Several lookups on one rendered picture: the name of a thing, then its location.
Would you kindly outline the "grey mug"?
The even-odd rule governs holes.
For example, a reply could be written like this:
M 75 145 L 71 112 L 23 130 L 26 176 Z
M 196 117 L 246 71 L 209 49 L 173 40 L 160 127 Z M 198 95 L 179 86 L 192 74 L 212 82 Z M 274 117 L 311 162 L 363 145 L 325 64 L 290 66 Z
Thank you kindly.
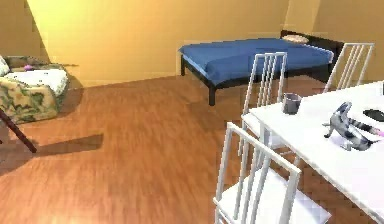
M 302 97 L 295 93 L 285 93 L 282 111 L 288 115 L 295 115 L 300 107 Z

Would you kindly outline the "white slatted chair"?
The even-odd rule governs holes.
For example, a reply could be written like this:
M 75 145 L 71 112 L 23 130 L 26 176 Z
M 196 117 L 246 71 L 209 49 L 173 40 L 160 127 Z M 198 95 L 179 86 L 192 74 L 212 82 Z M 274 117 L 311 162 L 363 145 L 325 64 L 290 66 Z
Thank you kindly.
M 331 70 L 331 74 L 323 92 L 326 93 L 331 89 L 341 90 L 349 88 L 353 81 L 355 81 L 355 85 L 360 85 L 367 70 L 374 47 L 374 43 L 345 43 Z M 357 78 L 354 79 L 353 76 L 360 61 L 363 61 L 362 68 Z
M 255 55 L 241 114 L 241 128 L 243 130 L 250 130 L 257 137 L 260 136 L 260 122 L 249 112 L 253 83 L 257 77 L 260 78 L 260 88 L 256 106 L 264 107 L 271 104 L 272 81 L 275 79 L 275 75 L 278 75 L 276 102 L 282 105 L 283 113 L 294 114 L 293 110 L 285 105 L 286 95 L 283 93 L 286 62 L 286 52 L 259 53 Z
M 245 148 L 238 182 L 225 188 L 235 135 Z M 298 189 L 300 176 L 298 167 L 229 122 L 213 197 L 214 224 L 327 224 L 331 214 Z

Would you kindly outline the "beige patterned pillow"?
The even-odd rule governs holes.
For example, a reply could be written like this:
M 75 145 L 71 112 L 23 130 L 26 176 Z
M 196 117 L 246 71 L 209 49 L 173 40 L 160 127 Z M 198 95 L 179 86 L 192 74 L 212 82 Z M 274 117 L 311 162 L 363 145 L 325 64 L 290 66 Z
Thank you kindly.
M 285 35 L 282 39 L 296 44 L 306 44 L 309 42 L 308 38 L 301 35 Z

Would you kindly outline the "white table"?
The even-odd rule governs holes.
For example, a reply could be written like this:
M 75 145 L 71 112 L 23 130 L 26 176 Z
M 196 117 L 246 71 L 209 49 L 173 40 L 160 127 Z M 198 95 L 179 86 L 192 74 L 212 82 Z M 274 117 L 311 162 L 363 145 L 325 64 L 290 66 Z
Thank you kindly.
M 384 224 L 384 138 L 369 134 L 375 143 L 366 151 L 342 148 L 345 140 L 333 133 L 326 139 L 326 124 L 344 102 L 352 107 L 349 116 L 384 131 L 384 123 L 366 117 L 366 109 L 384 112 L 381 81 L 304 97 L 295 115 L 282 112 L 280 103 L 253 108 L 262 130 L 282 139 L 308 165 L 368 214 Z

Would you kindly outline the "pink tipped dark stick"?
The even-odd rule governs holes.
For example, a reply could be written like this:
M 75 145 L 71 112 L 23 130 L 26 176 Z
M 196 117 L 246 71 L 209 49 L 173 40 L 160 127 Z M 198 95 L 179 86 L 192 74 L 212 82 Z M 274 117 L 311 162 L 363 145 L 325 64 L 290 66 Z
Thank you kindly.
M 368 125 L 368 124 L 365 124 L 363 122 L 359 122 L 359 121 L 352 119 L 352 118 L 348 118 L 348 120 L 349 120 L 349 123 L 352 124 L 353 126 L 355 126 L 356 128 L 359 128 L 363 131 L 369 132 L 373 135 L 378 135 L 378 136 L 384 137 L 384 131 L 381 131 L 378 128 L 375 128 L 375 127 Z

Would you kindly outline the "dark brown slanted leg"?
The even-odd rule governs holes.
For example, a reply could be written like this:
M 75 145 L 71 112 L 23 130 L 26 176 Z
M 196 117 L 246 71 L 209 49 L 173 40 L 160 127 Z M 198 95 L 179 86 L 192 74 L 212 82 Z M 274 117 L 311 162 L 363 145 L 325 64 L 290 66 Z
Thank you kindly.
M 33 143 L 26 137 L 26 135 L 17 127 L 11 118 L 0 108 L 0 120 L 14 132 L 18 139 L 32 152 L 36 153 L 37 149 Z

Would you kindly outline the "black flat oval object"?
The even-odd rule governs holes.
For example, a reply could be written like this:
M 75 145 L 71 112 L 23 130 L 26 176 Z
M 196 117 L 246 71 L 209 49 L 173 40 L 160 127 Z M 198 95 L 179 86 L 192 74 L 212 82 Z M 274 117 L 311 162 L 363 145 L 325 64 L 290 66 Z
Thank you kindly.
M 367 109 L 363 111 L 363 114 L 375 121 L 384 122 L 384 112 L 377 109 Z

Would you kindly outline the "blue bed with dark frame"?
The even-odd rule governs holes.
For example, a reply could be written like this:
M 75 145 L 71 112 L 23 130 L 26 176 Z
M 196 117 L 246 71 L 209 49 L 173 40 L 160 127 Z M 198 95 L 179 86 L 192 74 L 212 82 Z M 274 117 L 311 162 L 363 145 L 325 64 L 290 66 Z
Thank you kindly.
M 216 91 L 249 83 L 251 71 L 262 72 L 258 54 L 285 52 L 285 76 L 307 75 L 327 82 L 343 43 L 308 35 L 305 43 L 287 41 L 289 30 L 278 38 L 255 38 L 186 44 L 179 49 L 181 73 L 189 70 L 208 87 L 208 102 L 215 104 Z

